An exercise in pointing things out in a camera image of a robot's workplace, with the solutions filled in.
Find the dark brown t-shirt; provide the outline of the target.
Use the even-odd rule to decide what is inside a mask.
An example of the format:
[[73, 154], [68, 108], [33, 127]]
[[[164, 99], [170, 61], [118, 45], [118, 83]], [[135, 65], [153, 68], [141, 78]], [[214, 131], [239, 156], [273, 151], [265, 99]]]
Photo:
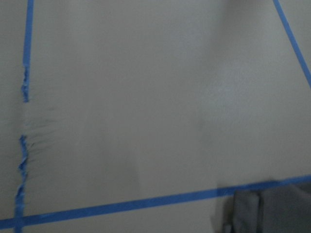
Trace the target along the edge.
[[237, 191], [224, 233], [309, 233], [311, 183]]

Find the brown paper table cover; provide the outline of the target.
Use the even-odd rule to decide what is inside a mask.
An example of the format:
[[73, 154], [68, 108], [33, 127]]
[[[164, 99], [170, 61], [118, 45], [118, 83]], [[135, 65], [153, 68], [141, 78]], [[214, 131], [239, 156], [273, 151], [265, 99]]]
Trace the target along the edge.
[[310, 1], [1, 1], [1, 232], [221, 233], [310, 181]]

